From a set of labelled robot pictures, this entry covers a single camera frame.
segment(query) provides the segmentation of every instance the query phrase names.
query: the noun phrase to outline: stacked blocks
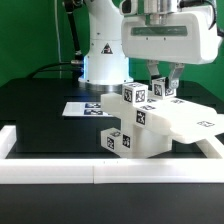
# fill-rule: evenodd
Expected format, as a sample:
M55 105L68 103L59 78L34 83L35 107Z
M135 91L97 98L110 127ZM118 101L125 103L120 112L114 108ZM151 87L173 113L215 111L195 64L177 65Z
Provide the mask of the stacked blocks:
M101 132L101 145L125 158L147 158L171 149L167 136L146 130L148 86L141 83L123 85L122 96L111 93L101 97L103 111L121 119L121 131L111 128Z
M152 94L156 98L167 99L176 96L176 89L166 88L166 78L152 80Z
M153 80L152 93L135 82L123 85L122 95L101 95L102 110L121 119L121 130L101 132L101 145L121 157L147 158L169 151L172 139L190 144L223 133L222 115L172 91L161 78Z
M148 98L148 86L133 82L123 84L122 99L124 102L130 103L133 106L140 105L147 102Z

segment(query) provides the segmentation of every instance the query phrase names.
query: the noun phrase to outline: warning label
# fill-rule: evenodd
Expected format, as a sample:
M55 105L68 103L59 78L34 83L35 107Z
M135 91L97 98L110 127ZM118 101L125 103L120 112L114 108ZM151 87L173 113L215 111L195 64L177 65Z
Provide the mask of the warning label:
M101 54L113 54L109 44L106 44L106 46L102 50Z

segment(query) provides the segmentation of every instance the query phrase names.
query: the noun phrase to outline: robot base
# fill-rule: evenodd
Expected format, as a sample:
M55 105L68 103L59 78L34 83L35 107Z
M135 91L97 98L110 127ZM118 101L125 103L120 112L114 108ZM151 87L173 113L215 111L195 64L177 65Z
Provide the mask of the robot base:
M84 79L79 78L79 87L99 92L118 92L122 89L122 84L119 85L97 85L86 82Z

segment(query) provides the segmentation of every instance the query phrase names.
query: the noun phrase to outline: black cable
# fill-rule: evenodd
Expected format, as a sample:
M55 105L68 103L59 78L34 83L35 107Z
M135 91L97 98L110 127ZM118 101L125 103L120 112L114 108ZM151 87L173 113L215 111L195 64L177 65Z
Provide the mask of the black cable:
M74 16L72 13L68 14L68 20L69 20L70 29L71 29L73 45L75 48L75 57L76 57L76 59L82 60L83 58L77 58L80 55L82 55L82 53L81 53L81 48L80 48L80 44L78 41L78 34L77 34L76 25L75 25L75 20L74 20Z
M192 6L203 5L204 3L207 3L210 6L212 6L213 13L214 13L213 21L209 27L209 30L210 30L214 27L214 25L216 24L216 20L217 20L217 8L216 8L215 0L213 0L212 2L209 0L188 0L188 1L183 0L179 3L179 7L180 8L192 7Z
M38 72L40 72L40 71L42 71L46 68L52 68L52 67L61 66L61 65L71 65L71 62L59 62L59 63L44 65L44 66L36 69L35 71L31 72L30 74L28 74L26 76L26 78L27 79L32 79Z
M81 68L70 68L70 69L47 69L47 70L41 70L39 72L73 72L73 71L80 71Z
M217 22L217 9L216 9L216 5L214 4L214 2L210 2L207 0L205 0L204 2L209 4L210 6L212 6L212 9L213 9L214 18L213 18L212 24L209 27L209 30L211 30Z

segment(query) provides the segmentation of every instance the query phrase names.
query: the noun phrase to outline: white platform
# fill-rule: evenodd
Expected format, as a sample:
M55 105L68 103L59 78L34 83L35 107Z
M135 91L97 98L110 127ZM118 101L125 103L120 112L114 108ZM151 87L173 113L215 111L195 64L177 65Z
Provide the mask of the white platform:
M198 142L208 159L6 159L16 127L0 131L0 183L224 183L223 145Z

